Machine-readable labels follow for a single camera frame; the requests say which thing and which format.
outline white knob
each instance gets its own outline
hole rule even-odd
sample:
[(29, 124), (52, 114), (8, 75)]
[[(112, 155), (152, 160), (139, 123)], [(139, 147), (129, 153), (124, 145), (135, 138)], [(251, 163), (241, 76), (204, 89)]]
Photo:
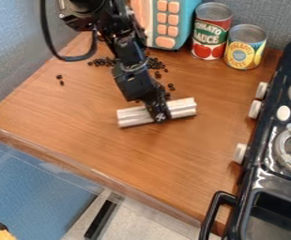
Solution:
[(291, 115), (291, 110), (287, 106), (283, 105), (277, 110), (277, 118), (282, 122), (287, 121), (290, 115)]
[(261, 109), (262, 102), (258, 100), (254, 100), (249, 110), (248, 116), (252, 119), (257, 119), (260, 109)]
[(238, 143), (236, 146), (234, 161), (238, 164), (242, 164), (242, 160), (245, 157), (247, 150), (247, 144)]
[(268, 83), (260, 82), (256, 91), (256, 95), (255, 95), (256, 98), (264, 99), (267, 89), (268, 89)]

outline toy stove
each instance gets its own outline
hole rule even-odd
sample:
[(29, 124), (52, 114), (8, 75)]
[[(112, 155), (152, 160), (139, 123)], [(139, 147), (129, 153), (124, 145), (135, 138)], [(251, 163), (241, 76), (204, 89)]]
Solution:
[(249, 145), (239, 144), (237, 196), (217, 192), (200, 233), (207, 240), (222, 204), (233, 207), (223, 239), (291, 240), (291, 43), (270, 83), (261, 82), (249, 116), (258, 123)]

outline tin can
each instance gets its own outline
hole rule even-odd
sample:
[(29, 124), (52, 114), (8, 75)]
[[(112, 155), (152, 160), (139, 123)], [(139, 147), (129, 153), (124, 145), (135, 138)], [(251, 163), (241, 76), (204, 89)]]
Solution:
[(220, 3), (205, 3), (197, 7), (195, 13), (191, 53), (205, 60), (223, 57), (233, 20), (231, 9)]
[(259, 26), (241, 24), (229, 32), (224, 61), (232, 68), (248, 70), (260, 65), (267, 34)]

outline wall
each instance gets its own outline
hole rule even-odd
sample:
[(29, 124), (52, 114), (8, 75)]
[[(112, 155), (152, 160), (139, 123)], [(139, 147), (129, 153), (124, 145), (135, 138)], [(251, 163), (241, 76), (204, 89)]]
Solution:
[[(58, 19), (57, 0), (47, 0), (54, 43), (76, 34)], [(51, 57), (39, 24), (39, 0), (0, 0), (0, 100)]]
[(291, 41), (291, 0), (216, 0), (230, 7), (234, 24), (251, 23), (268, 33), (268, 46), (283, 49)]

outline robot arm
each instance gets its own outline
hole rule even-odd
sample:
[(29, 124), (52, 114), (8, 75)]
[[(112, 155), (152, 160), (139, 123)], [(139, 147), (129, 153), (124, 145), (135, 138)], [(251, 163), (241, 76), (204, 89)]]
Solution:
[(58, 0), (59, 17), (76, 31), (92, 31), (92, 44), (82, 56), (60, 56), (54, 49), (46, 18), (46, 0), (41, 2), (41, 24), (46, 43), (63, 61), (80, 61), (97, 51), (97, 31), (115, 55), (113, 76), (126, 101), (141, 100), (155, 122), (171, 118), (165, 89), (149, 75), (146, 66), (146, 36), (124, 0)]

